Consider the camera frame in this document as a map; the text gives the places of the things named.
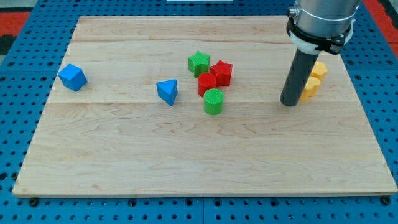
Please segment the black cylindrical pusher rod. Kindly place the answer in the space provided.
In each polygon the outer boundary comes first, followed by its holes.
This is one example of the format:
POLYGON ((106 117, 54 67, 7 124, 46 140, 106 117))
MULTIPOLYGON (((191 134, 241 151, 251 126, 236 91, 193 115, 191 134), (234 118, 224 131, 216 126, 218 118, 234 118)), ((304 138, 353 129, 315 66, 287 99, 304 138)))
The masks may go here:
POLYGON ((306 54, 300 49, 296 50, 280 94, 280 102, 284 106, 296 106, 298 104, 317 58, 318 54, 306 54))

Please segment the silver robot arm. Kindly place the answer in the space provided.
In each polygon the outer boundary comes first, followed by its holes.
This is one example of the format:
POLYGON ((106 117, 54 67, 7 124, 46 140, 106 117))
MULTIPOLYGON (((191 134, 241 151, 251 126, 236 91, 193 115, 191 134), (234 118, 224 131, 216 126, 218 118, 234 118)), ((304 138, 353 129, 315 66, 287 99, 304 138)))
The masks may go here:
POLYGON ((296 0, 288 9, 286 32, 297 47, 280 102, 295 106, 321 52, 337 55, 353 35, 361 0, 296 0))

